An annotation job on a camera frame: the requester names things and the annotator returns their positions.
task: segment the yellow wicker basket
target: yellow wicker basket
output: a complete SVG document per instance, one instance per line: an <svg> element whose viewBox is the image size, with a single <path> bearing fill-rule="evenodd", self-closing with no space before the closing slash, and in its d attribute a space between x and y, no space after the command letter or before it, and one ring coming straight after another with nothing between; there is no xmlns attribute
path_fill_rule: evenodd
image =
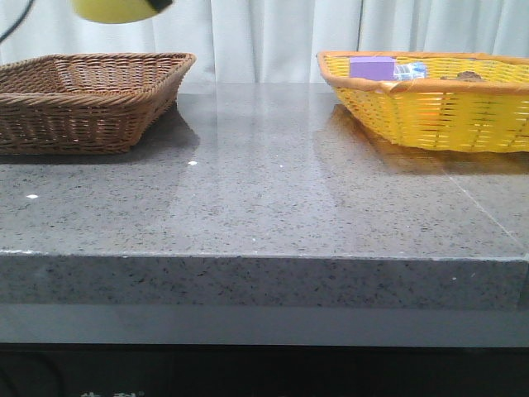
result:
<svg viewBox="0 0 529 397"><path fill-rule="evenodd" d="M428 78L349 77L350 56L421 61ZM433 151L529 151L529 60L466 53L324 51L323 78L363 125L402 146ZM452 80L472 70L485 82Z"/></svg>
<svg viewBox="0 0 529 397"><path fill-rule="evenodd" d="M194 61L77 54L0 66L0 154L126 152L174 103Z"/></svg>

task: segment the basket rim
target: basket rim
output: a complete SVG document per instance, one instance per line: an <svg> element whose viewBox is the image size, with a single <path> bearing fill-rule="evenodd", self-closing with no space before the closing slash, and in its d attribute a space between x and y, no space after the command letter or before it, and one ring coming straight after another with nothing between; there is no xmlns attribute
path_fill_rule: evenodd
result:
<svg viewBox="0 0 529 397"><path fill-rule="evenodd" d="M409 56L412 58L456 58L475 60L496 60L513 65L529 65L529 59L504 55L489 55L484 53L466 52L406 52L406 51L320 51L317 60L322 77L334 88L352 88L360 91L377 91L386 94L392 93L487 93L528 95L528 83L500 83L500 82L466 82L442 79L414 79L405 81L375 81L356 77L335 76L329 70L327 57L359 56Z"/></svg>
<svg viewBox="0 0 529 397"><path fill-rule="evenodd" d="M75 105L75 106L109 106L122 104L138 104L151 99L160 88L175 75L185 74L196 61L195 54L186 52L157 52L157 53L84 53L84 54L52 54L43 55L28 60L20 60L6 65L0 65L0 72L34 65L48 60L93 60L93 59L148 59L162 57L181 57L183 62L173 66L170 71L155 83L148 84L137 90L119 92L86 92L86 93L0 93L0 105Z"/></svg>

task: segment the curtain fold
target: curtain fold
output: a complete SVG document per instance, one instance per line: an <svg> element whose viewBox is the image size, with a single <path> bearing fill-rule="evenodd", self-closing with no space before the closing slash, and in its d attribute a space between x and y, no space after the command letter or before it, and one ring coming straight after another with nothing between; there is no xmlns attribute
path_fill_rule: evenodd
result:
<svg viewBox="0 0 529 397"><path fill-rule="evenodd" d="M25 2L0 0L0 31ZM37 0L0 46L7 63L53 53L193 52L186 81L321 82L320 50L419 50L529 56L527 0L175 0L127 25Z"/></svg>

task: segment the purple box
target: purple box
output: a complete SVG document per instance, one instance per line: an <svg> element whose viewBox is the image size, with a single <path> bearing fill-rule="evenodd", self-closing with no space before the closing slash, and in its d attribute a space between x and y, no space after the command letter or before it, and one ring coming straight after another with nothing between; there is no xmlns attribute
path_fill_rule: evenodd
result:
<svg viewBox="0 0 529 397"><path fill-rule="evenodd" d="M351 56L349 76L369 80L393 80L395 59L390 56Z"/></svg>

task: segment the speckled stone surface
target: speckled stone surface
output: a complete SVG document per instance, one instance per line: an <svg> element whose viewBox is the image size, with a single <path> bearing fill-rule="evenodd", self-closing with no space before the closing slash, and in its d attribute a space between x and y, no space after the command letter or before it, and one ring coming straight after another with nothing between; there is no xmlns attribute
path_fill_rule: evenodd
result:
<svg viewBox="0 0 529 397"><path fill-rule="evenodd" d="M318 84L178 101L125 155L0 156L0 301L517 307L529 154L392 146Z"/></svg>

